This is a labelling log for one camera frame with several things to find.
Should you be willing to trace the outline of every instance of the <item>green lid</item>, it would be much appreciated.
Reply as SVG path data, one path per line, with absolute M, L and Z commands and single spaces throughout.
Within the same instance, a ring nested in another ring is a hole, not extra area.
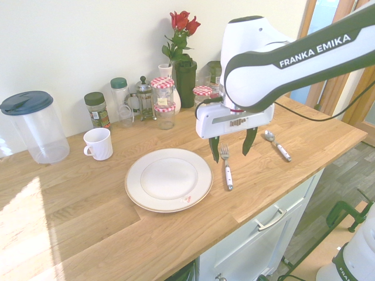
M 177 61 L 175 63 L 175 69 L 179 72 L 195 72 L 197 70 L 197 62 L 194 60 L 191 61 Z
M 25 115 L 45 109 L 53 102 L 53 98 L 43 91 L 29 91 L 7 98 L 1 105 L 5 115 Z
M 127 80 L 122 77 L 113 78 L 111 80 L 112 89 L 122 89 L 128 85 Z
M 90 106 L 100 105 L 105 102 L 104 95 L 101 92 L 91 92 L 84 96 L 84 102 Z

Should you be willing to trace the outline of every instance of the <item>mug handle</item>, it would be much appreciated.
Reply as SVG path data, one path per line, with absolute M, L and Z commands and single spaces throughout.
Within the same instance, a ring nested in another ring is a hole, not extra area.
M 91 146 L 86 146 L 84 149 L 83 149 L 83 153 L 87 156 L 94 156 L 94 153 L 92 152 L 93 151 L 93 148 Z

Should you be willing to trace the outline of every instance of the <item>fork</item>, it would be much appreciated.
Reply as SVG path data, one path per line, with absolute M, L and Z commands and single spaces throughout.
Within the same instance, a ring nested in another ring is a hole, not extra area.
M 233 189 L 233 184 L 232 184 L 232 174 L 230 173 L 229 162 L 228 162 L 228 159 L 229 159 L 228 145 L 221 144 L 220 156 L 225 161 L 225 175 L 227 178 L 228 190 L 231 191 Z

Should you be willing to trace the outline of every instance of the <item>kitchen counter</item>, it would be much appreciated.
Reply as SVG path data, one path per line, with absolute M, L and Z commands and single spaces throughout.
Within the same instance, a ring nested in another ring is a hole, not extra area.
M 309 117 L 326 117 L 289 98 L 278 101 Z M 292 162 L 264 139 L 265 129 Z M 152 120 L 137 120 L 130 129 L 115 123 L 114 154 L 103 162 L 83 154 L 83 133 L 68 138 L 70 154 L 55 165 L 39 165 L 27 151 L 5 157 L 0 159 L 0 279 L 164 280 L 365 137 L 338 120 L 307 121 L 276 105 L 274 119 L 258 129 L 246 157 L 244 131 L 220 138 L 230 148 L 231 192 L 223 161 L 213 160 L 208 140 L 195 132 L 192 109 L 182 110 L 168 131 Z M 213 172 L 209 194 L 177 213 L 144 210 L 124 188 L 131 165 L 163 148 L 195 152 Z

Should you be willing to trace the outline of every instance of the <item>spoon handle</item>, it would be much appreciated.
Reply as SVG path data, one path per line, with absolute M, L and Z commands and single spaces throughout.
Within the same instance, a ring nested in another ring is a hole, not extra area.
M 277 144 L 277 148 L 280 150 L 282 155 L 284 155 L 284 157 L 286 158 L 287 161 L 290 162 L 292 160 L 292 157 L 290 157 L 288 152 L 279 143 Z

